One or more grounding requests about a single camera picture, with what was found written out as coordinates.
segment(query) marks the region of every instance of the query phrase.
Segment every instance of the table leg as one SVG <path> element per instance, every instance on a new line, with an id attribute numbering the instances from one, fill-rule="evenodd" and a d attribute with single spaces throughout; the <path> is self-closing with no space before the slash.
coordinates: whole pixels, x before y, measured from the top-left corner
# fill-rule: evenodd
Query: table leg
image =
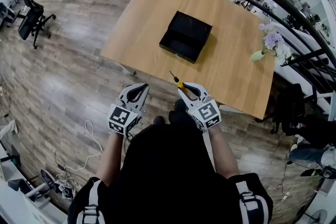
<path id="1" fill-rule="evenodd" d="M 134 69 L 126 67 L 126 66 L 122 65 L 121 63 L 118 63 L 118 64 L 121 66 L 122 70 L 125 71 L 126 73 L 129 73 L 131 75 L 135 74 L 135 70 Z"/>

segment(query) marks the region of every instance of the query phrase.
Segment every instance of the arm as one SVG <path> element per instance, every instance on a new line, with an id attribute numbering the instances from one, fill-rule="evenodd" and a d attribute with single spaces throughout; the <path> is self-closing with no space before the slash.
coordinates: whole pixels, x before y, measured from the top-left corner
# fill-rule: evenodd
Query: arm
<path id="1" fill-rule="evenodd" d="M 239 169 L 229 143 L 222 134 L 219 125 L 209 129 L 210 142 L 217 173 L 225 178 L 239 175 Z"/>
<path id="2" fill-rule="evenodd" d="M 107 141 L 96 176 L 109 186 L 120 172 L 123 135 L 113 132 Z"/>

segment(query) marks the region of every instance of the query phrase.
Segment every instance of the office chair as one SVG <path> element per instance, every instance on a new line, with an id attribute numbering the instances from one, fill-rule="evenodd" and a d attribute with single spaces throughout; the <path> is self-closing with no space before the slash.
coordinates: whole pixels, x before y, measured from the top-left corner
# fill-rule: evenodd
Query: office chair
<path id="1" fill-rule="evenodd" d="M 26 40 L 29 34 L 35 36 L 33 46 L 34 49 L 37 49 L 35 43 L 40 30 L 44 31 L 43 26 L 51 18 L 55 20 L 56 15 L 51 14 L 49 17 L 46 18 L 43 15 L 44 9 L 42 5 L 34 2 L 33 0 L 24 0 L 24 2 L 27 7 L 30 7 L 30 10 L 28 11 L 22 23 L 20 24 L 18 32 L 23 40 Z"/>
<path id="2" fill-rule="evenodd" d="M 275 110 L 262 120 L 256 119 L 256 122 L 260 123 L 269 118 L 273 118 L 272 122 L 275 123 L 276 126 L 271 130 L 271 134 L 278 133 L 280 124 L 282 131 L 286 133 L 286 135 L 298 134 L 297 129 L 294 127 L 297 126 L 298 123 L 303 123 L 305 103 L 307 101 L 317 103 L 316 87 L 313 86 L 312 89 L 313 95 L 304 98 L 305 95 L 302 92 L 300 84 L 296 83 L 286 87 L 277 97 Z"/>

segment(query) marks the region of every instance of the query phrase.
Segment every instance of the open black box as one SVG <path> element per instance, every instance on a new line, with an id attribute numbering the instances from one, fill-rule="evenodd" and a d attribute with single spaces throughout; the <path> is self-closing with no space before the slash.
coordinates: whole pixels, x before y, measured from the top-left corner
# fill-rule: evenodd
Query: open black box
<path id="1" fill-rule="evenodd" d="M 176 12 L 160 41 L 160 47 L 195 63 L 211 29 L 211 25 L 182 12 Z"/>

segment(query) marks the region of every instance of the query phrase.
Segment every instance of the white desk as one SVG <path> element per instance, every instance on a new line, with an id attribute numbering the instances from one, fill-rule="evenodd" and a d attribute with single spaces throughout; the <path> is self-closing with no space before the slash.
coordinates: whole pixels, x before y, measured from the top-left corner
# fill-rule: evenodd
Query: white desk
<path id="1" fill-rule="evenodd" d="M 7 157 L 4 148 L 0 145 L 0 158 Z M 25 179 L 24 175 L 16 168 L 11 161 L 2 163 L 5 179 Z M 45 198 L 39 198 L 36 203 L 43 203 Z M 60 211 L 51 203 L 47 203 L 43 211 L 49 215 L 55 223 L 63 223 L 67 215 Z M 8 224 L 39 224 L 28 210 L 24 201 L 23 193 L 14 191 L 8 187 L 7 182 L 0 180 L 0 215 L 3 216 Z"/>

